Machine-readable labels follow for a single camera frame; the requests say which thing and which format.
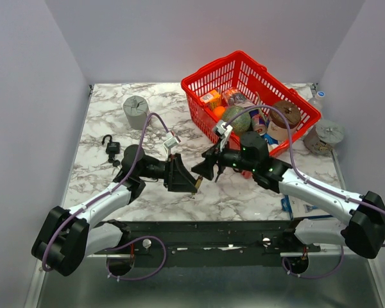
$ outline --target bottle cap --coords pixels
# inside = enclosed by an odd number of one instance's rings
[[[315,98],[316,99],[323,99],[325,97],[325,93],[323,91],[318,91],[316,94],[315,94]]]

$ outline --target green melon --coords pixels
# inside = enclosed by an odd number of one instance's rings
[[[222,120],[225,122],[228,122],[243,110],[244,108],[240,106],[228,107],[223,114]],[[251,126],[250,114],[246,112],[245,114],[240,115],[237,119],[232,121],[231,126],[232,126],[232,131],[237,135],[241,135],[242,133],[246,132]]]

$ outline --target gray cylindrical can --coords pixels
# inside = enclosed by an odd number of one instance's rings
[[[326,154],[344,139],[345,129],[342,125],[322,119],[304,138],[308,150],[315,154]]]
[[[142,130],[150,112],[147,101],[141,96],[131,96],[124,102],[123,110],[130,126],[134,130]]]

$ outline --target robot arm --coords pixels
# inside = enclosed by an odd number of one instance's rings
[[[212,180],[215,165],[218,166],[218,176],[226,167],[251,171],[253,179],[261,187],[297,197],[338,219],[330,221],[304,219],[299,222],[295,228],[295,236],[301,243],[342,244],[363,257],[373,259],[377,256],[385,240],[385,217],[373,209],[349,200],[364,201],[385,210],[379,195],[368,192],[366,196],[361,196],[303,174],[306,180],[301,179],[290,164],[269,156],[266,141],[256,132],[243,134],[240,138],[240,149],[232,150],[225,142],[228,140],[229,132],[223,127],[223,123],[217,124],[215,131],[220,136],[219,141],[202,154],[205,160],[194,166],[192,172]],[[308,184],[308,180],[312,180],[323,189]],[[334,196],[328,191],[334,191],[346,198]]]
[[[180,154],[169,154],[167,160],[161,161],[145,155],[142,149],[130,177],[113,192],[112,189],[130,170],[137,147],[138,145],[134,145],[126,148],[120,172],[104,191],[70,209],[55,207],[50,210],[31,250],[34,257],[42,260],[47,244],[57,228],[72,213],[82,208],[84,211],[78,214],[63,232],[59,233],[51,246],[47,258],[50,267],[68,276],[80,265],[84,256],[115,247],[120,241],[124,241],[129,232],[125,232],[119,222],[102,223],[102,221],[140,196],[146,186],[141,177],[163,179],[164,187],[168,191],[197,192],[197,181],[184,167]],[[106,192],[110,192],[110,195],[89,207],[85,206]]]

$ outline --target orange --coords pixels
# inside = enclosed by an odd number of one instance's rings
[[[219,106],[214,108],[212,112],[216,115],[218,119],[221,119],[223,117],[224,111],[225,111],[225,108],[222,106]]]

